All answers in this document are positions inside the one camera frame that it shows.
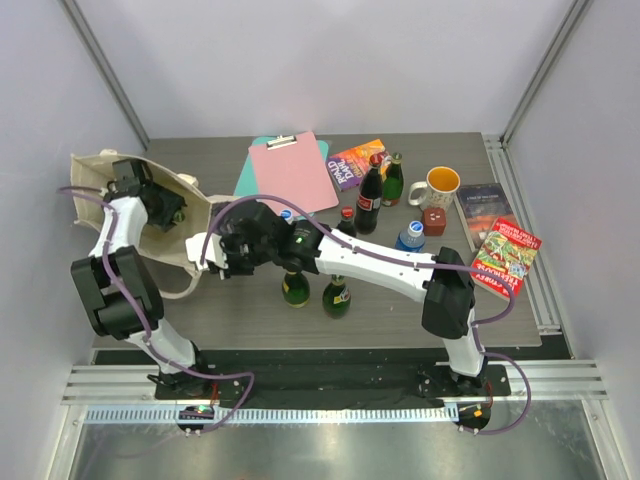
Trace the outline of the canvas tote bag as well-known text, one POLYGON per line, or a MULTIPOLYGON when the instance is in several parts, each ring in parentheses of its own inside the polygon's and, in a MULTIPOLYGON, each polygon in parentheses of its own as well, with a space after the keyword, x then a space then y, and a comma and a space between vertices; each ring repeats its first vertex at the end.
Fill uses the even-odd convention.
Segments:
POLYGON ((100 195, 105 202, 122 196, 142 199, 148 214, 138 252, 147 259, 181 268, 191 276, 186 289, 161 291, 166 300, 185 298, 195 290, 201 271, 188 259, 185 242, 206 232, 215 212, 235 199, 230 195, 207 196, 193 176, 110 149, 89 156, 73 154, 70 182, 80 192, 100 195))

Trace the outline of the Coca-Cola glass bottle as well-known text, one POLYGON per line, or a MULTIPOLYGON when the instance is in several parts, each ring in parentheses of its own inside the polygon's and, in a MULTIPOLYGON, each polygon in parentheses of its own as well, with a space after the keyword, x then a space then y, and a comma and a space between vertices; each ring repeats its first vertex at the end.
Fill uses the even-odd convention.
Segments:
POLYGON ((341 209, 341 220, 337 225, 337 229, 353 238, 357 237, 357 230, 354 224, 354 209, 350 206, 341 209))
POLYGON ((369 170, 360 183, 356 202, 354 224, 359 234, 371 234, 376 226, 383 196, 383 183, 380 167, 384 155, 374 153, 369 159, 369 170))

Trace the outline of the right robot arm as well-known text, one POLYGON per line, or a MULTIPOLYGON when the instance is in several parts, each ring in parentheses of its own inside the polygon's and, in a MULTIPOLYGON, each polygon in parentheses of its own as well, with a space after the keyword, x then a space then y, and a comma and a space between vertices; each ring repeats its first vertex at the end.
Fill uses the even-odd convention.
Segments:
POLYGON ((214 217, 203 258, 227 276, 250 275, 271 262, 294 273, 348 277, 387 288, 421 304, 421 326, 440 338, 450 382, 472 395, 488 381, 487 360, 473 330, 475 293, 457 251, 437 255, 383 247, 332 229, 291 205, 290 220, 253 195, 226 205, 214 217))

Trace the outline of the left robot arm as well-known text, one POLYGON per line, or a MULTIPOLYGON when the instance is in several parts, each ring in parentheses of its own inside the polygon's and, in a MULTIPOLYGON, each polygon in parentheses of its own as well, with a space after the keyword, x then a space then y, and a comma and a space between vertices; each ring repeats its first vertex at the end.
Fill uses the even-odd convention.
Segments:
POLYGON ((208 227, 210 201, 196 182, 110 150, 73 157, 62 191, 73 196, 78 223, 99 232, 88 256, 71 265, 94 332, 145 352, 158 365, 154 384, 178 397, 208 395, 213 375, 197 346, 171 326, 164 302, 199 282, 185 242, 208 227))

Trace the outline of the Pocari Sweat plastic bottle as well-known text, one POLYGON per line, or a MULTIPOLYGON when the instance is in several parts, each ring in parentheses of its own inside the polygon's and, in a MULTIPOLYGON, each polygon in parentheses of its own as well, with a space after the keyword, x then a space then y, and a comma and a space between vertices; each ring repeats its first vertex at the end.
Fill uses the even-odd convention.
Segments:
POLYGON ((294 215, 291 210, 283 209, 280 212, 280 217, 285 220, 288 224, 292 224, 295 220, 294 215))

